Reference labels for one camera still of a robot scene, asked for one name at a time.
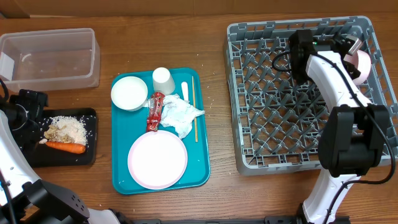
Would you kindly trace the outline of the pink bowl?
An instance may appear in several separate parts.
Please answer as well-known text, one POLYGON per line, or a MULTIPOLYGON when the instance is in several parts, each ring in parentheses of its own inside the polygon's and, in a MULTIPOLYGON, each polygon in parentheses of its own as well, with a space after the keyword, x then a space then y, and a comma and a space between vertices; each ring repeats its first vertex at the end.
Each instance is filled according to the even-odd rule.
POLYGON ((346 54, 343 62, 345 69, 356 86, 367 80, 371 70, 371 59, 366 52, 358 50, 354 55, 346 54))

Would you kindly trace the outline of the white bowl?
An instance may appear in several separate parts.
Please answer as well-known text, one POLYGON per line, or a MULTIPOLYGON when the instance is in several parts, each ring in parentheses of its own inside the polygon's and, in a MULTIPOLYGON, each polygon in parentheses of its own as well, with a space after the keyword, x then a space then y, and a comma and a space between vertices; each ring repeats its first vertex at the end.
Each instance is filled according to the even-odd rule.
POLYGON ((138 77, 124 77, 111 89, 111 99, 115 106, 126 111, 141 109, 147 102, 148 88, 138 77))

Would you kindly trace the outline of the orange carrot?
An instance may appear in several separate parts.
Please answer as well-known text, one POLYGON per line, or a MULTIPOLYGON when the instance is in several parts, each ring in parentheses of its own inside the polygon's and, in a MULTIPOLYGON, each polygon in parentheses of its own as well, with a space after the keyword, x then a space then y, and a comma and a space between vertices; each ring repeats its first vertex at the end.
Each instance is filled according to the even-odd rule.
POLYGON ((77 143, 62 143, 62 142, 46 142, 46 146, 58 149, 61 151, 70 152, 73 154, 83 154, 86 151, 86 147, 82 144, 77 143))

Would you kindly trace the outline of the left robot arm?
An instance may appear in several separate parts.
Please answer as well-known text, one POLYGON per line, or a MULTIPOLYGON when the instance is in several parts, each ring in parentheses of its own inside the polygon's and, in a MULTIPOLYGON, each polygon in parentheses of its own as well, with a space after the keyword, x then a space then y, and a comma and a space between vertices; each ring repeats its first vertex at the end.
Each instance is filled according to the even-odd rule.
POLYGON ((25 159, 17 141, 32 144, 39 136, 34 119, 47 104, 41 92, 21 93, 35 109, 10 103, 1 95, 1 223, 125 223, 112 209, 94 210, 73 191, 42 180, 25 159))

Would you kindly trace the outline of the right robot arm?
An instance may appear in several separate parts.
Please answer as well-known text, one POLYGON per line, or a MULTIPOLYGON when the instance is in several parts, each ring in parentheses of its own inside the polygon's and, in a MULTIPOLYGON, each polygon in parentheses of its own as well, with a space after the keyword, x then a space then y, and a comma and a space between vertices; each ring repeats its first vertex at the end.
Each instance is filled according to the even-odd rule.
POLYGON ((317 40, 312 31, 297 30, 289 37, 293 78, 316 84, 329 111, 318 140, 322 169, 310 196, 302 204, 306 223, 333 223, 336 211, 353 184, 379 185, 395 171, 395 162, 382 180, 363 180, 390 149, 387 129, 390 114, 375 105, 358 88, 371 71, 371 59, 362 41, 335 33, 317 40))

